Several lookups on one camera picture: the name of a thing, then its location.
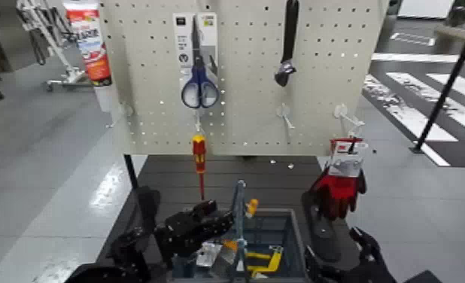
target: blue scissors handle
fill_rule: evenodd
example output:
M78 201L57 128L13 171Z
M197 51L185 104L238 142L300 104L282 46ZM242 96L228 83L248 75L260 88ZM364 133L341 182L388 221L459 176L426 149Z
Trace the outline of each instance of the blue scissors handle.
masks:
M181 91L181 101L189 108L210 108L218 101L218 88L206 77L204 64L192 67L192 77Z

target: pegboard hook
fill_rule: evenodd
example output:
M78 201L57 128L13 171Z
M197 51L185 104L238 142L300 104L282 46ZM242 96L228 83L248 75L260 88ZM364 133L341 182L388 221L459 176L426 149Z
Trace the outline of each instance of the pegboard hook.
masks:
M363 121L357 119L357 117L353 116L350 118L347 116L348 114L348 108L345 104L337 105L336 108L334 109L334 117L336 119L344 119L350 122L352 125L352 129L348 131L348 136L358 136L361 132L361 127L366 125Z
M290 109L288 106L285 105L285 103L282 103L280 107L276 109L276 114L284 118L285 123L287 123L287 126L289 129L295 129L296 127L290 122L288 115L290 114Z
M204 130L201 127L201 112L199 111L200 109L194 110L194 118L195 118L195 123L194 125L196 126L196 132L204 132Z

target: black pole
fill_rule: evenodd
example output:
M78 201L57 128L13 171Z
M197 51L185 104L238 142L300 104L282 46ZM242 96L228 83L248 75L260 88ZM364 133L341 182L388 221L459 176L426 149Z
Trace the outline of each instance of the black pole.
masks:
M139 188L138 177L134 171L134 164L132 164L132 158L130 154L124 154L123 159L126 161L127 172L129 173L129 179L131 180L132 189Z
M436 122L439 112L442 110L443 105L445 104L445 100L448 97L448 94L452 90L452 86L454 85L455 79L460 74L460 70L463 68L465 63L465 44L463 50L460 52L459 60L455 63L454 68L452 69L452 73L448 78L447 84L443 87L442 94L439 96L438 102L434 105L433 111L429 116L429 120L427 121L426 127L422 132L421 137L417 141L417 145L414 148L411 148L414 153L421 154L423 153L422 145L426 142L426 138L429 135L429 131L431 131L431 127Z

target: scissors blade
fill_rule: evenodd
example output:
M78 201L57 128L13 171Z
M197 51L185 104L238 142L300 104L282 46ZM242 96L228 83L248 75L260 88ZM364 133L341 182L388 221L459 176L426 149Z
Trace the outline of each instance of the scissors blade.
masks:
M201 56L201 50L199 46L199 29L197 28L197 16L192 19L192 50L194 53L194 60L197 56Z

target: glove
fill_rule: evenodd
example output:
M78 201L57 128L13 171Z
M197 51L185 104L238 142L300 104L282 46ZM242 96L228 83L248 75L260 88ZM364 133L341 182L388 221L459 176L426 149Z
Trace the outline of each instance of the glove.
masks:
M360 264L344 274L341 283L396 283L380 252L380 245L368 233L354 227L351 238L362 248Z
M329 167L313 183L311 192L318 204L319 212L329 220L345 218L347 211L355 211L357 195L366 193L366 179L363 170L357 178L329 175Z

